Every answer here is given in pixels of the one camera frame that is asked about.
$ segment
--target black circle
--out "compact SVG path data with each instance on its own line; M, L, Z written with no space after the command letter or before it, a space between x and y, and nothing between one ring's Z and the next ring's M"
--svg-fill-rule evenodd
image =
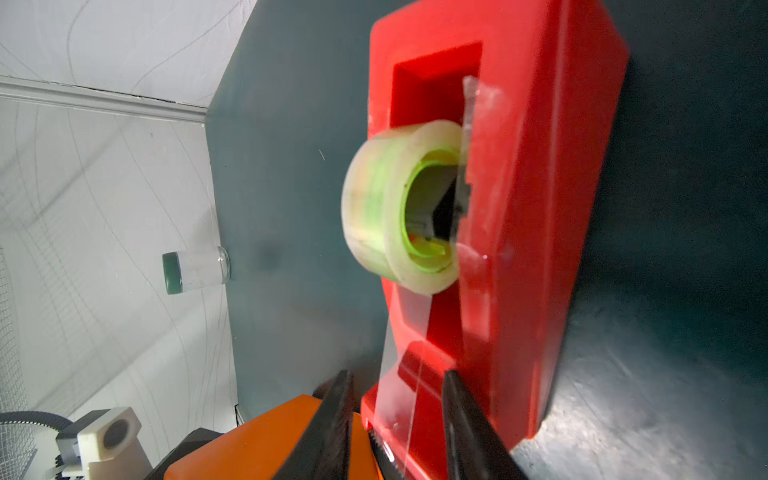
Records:
M128 434L128 422L123 419L117 420L115 423L109 426L106 433L104 433L104 447L106 449L113 449L120 445Z

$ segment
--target tape roll hole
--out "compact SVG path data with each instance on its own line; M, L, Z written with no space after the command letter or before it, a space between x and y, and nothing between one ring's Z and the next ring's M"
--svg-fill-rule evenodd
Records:
M430 151L405 185L403 235L409 257L425 272L440 272L453 261L449 238L457 162L454 149Z

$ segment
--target black cable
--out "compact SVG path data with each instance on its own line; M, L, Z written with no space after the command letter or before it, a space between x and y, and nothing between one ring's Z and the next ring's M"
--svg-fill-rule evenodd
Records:
M15 423L26 423L28 425L40 425L54 429L57 432L66 429L72 425L72 421L61 415L48 412L35 412L26 410L24 412L0 412L0 425L11 425Z

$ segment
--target white trim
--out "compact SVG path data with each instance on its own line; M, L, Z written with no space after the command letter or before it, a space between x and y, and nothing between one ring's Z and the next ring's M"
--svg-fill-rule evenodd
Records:
M0 98L158 120L205 122L207 108L113 91L0 75Z

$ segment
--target red plastic base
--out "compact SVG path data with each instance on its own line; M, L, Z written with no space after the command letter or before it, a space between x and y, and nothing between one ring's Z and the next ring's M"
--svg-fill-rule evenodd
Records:
M409 446L377 423L378 386L362 417L410 477L447 476L446 369L459 370L510 449L538 430L628 56L597 0L421 0L374 25L369 137L461 123L462 78L481 84L461 276L434 297L426 335L383 280L402 355L387 375L415 392Z

